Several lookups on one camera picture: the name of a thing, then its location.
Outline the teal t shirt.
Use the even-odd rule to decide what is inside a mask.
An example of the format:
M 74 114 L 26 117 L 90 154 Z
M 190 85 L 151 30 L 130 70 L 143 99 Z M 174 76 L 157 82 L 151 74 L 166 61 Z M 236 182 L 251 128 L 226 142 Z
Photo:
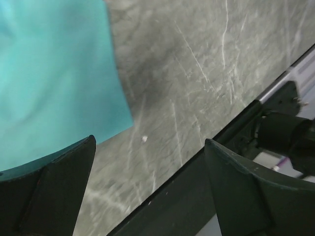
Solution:
M 104 1 L 1 1 L 1 170 L 132 124 Z

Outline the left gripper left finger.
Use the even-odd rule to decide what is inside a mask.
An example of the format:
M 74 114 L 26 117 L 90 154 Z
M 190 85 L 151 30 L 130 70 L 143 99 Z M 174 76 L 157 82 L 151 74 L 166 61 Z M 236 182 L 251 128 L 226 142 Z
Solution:
M 71 236 L 96 151 L 90 135 L 0 173 L 2 236 Z

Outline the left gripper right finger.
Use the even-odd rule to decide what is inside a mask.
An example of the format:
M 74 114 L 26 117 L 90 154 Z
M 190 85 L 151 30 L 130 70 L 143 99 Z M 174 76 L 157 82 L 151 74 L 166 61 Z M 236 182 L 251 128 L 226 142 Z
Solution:
M 207 139 L 204 156 L 223 236 L 313 236 L 315 185 Z

